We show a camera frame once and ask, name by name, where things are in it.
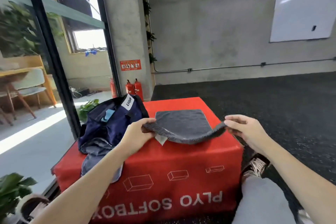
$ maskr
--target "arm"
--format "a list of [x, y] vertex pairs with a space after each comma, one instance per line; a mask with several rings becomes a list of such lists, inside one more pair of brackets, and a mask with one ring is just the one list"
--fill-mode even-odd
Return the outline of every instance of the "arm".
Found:
[[143, 124], [154, 121], [145, 118], [129, 125], [118, 146], [53, 200], [31, 224], [89, 223], [120, 165], [154, 137], [153, 133], [143, 133], [142, 128]]
[[336, 219], [336, 186], [327, 181], [273, 141], [258, 120], [244, 115], [229, 115], [224, 123], [256, 152], [274, 165], [315, 224]]

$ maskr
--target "glass wall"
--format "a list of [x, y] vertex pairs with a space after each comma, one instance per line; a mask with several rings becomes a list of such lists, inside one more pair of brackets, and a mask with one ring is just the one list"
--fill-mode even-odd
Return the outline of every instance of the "glass wall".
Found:
[[112, 98], [103, 4], [77, 1], [42, 0], [44, 14], [37, 0], [0, 0], [0, 177], [32, 177], [35, 193], [78, 137], [81, 105]]

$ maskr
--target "metal conduit pipe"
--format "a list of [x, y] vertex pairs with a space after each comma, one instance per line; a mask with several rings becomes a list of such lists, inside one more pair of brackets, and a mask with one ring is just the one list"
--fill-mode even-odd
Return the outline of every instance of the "metal conduit pipe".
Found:
[[[151, 16], [148, 15], [148, 21], [149, 21], [149, 31], [152, 32], [152, 28], [151, 28]], [[154, 50], [153, 50], [153, 42], [150, 41], [150, 46], [152, 48], [152, 54], [154, 56]], [[305, 60], [305, 61], [292, 61], [292, 62], [279, 62], [279, 63], [266, 63], [266, 62], [262, 62], [258, 65], [245, 65], [245, 66], [226, 66], [226, 67], [209, 67], [209, 68], [198, 68], [198, 69], [192, 69], [192, 68], [188, 68], [188, 69], [181, 69], [181, 70], [170, 70], [170, 71], [158, 71], [155, 68], [155, 61], [153, 61], [153, 68], [154, 71], [152, 74], [162, 74], [162, 73], [177, 73], [177, 72], [192, 72], [192, 71], [200, 71], [200, 70], [210, 70], [210, 69], [220, 69], [220, 68], [235, 68], [235, 67], [255, 67], [255, 66], [260, 66], [260, 67], [264, 67], [264, 66], [269, 66], [269, 65], [281, 65], [281, 64], [294, 64], [294, 63], [304, 63], [304, 62], [314, 62], [314, 61], [326, 61], [326, 60], [333, 60], [336, 61], [336, 57], [330, 58], [330, 59], [318, 59], [318, 60]]]

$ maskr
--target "gray pants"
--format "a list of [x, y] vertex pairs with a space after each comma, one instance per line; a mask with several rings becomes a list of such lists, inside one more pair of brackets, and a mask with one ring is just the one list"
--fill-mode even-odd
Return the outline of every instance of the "gray pants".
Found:
[[241, 190], [243, 198], [232, 224], [295, 224], [283, 191], [270, 179], [251, 176]]

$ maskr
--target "speckled floor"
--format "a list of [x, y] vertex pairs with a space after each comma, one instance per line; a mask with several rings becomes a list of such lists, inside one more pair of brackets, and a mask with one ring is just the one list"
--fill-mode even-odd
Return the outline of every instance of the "speckled floor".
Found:
[[[188, 97], [201, 97], [221, 120], [228, 114], [258, 119], [275, 141], [336, 184], [336, 72], [159, 85], [152, 100]], [[243, 165], [251, 155], [246, 147]], [[271, 167], [265, 177], [283, 189], [296, 216], [300, 204], [277, 171]], [[167, 223], [230, 223], [231, 218], [215, 214]]]

